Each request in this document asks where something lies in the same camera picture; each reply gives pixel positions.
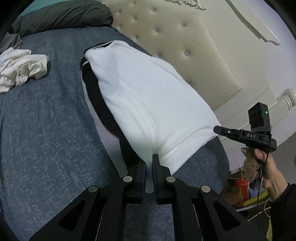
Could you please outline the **person right hand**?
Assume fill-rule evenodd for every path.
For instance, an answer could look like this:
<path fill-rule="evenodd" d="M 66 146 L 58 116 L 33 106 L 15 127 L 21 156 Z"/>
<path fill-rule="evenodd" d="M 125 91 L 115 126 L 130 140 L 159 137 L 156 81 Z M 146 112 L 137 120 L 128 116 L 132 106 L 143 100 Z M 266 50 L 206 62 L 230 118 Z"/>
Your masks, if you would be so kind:
<path fill-rule="evenodd" d="M 262 163 L 262 186 L 267 189 L 272 202 L 276 201 L 287 188 L 287 181 L 277 168 L 271 154 L 249 147 L 241 148 L 241 151 L 246 157 L 246 165 L 251 168 L 253 173 L 257 173 L 258 162 Z"/>

